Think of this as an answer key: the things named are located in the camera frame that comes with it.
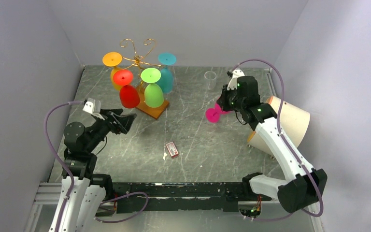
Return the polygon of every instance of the transparent cup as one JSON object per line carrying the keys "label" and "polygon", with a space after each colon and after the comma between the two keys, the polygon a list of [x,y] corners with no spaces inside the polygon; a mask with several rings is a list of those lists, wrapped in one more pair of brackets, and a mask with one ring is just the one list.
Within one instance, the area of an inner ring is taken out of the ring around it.
{"label": "transparent cup", "polygon": [[213,90],[215,85],[217,84],[217,74],[215,74],[213,71],[207,71],[204,74],[204,80],[205,87],[208,90]]}

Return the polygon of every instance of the cream cylinder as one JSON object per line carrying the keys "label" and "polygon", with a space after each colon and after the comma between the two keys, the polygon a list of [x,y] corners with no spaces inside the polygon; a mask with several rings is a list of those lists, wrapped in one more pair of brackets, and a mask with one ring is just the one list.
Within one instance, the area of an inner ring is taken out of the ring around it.
{"label": "cream cylinder", "polygon": [[[281,99],[277,98],[276,96],[271,96],[267,99],[267,103],[271,105],[276,113],[278,113]],[[300,145],[303,137],[305,136],[306,130],[309,126],[310,118],[311,115],[308,112],[292,104],[284,102],[284,105],[282,106],[282,114],[280,117],[281,127],[284,128],[286,134],[296,147]],[[255,131],[252,132],[251,135],[248,137],[247,142],[250,146],[256,147],[259,150],[272,155],[272,152],[268,145],[259,135],[256,134]]]}

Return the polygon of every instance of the red disc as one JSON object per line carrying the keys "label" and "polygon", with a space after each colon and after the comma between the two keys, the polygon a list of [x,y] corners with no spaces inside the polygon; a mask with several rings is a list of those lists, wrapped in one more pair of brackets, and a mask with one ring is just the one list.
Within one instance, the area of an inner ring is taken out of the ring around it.
{"label": "red disc", "polygon": [[139,93],[137,92],[136,88],[131,85],[123,86],[120,89],[119,96],[122,105],[125,108],[132,109],[140,104]]}
{"label": "red disc", "polygon": [[119,70],[113,75],[114,83],[119,86],[129,85],[132,80],[133,80],[133,73],[127,69]]}

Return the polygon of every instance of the table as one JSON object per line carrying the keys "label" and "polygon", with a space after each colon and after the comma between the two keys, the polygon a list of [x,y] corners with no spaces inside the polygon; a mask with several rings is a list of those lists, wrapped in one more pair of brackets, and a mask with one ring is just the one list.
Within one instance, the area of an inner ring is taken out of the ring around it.
{"label": "table", "polygon": [[[137,67],[130,70],[135,76]],[[174,88],[166,95],[168,109],[158,120],[137,109],[127,135],[108,135],[108,144],[98,155],[95,173],[110,174],[114,182],[239,182],[250,173],[262,172],[267,176],[283,178],[278,162],[266,153],[247,147],[252,131],[241,125],[235,114],[221,116],[217,123],[205,118],[205,111],[214,107],[223,84],[229,81],[229,67],[170,67]],[[76,100],[94,98],[102,108],[122,108],[118,91],[110,83],[111,68],[86,66],[77,89]],[[214,90],[204,88],[204,73],[214,71],[217,84]],[[270,85],[263,69],[243,68],[246,75],[258,81],[258,90],[264,102],[270,95]],[[73,106],[68,123],[80,121],[89,126],[94,119]],[[165,144],[173,141],[180,152],[176,158],[169,155]],[[65,145],[59,147],[63,156]],[[50,181],[61,180],[61,166],[56,162]]]}

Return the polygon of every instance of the blue disc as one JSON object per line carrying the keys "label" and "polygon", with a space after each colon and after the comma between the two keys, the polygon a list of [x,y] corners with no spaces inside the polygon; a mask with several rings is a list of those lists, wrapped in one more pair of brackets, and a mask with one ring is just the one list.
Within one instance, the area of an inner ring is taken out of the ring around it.
{"label": "blue disc", "polygon": [[175,55],[166,52],[158,55],[158,61],[160,61],[160,63],[164,65],[172,65],[177,61],[177,58],[175,57]]}

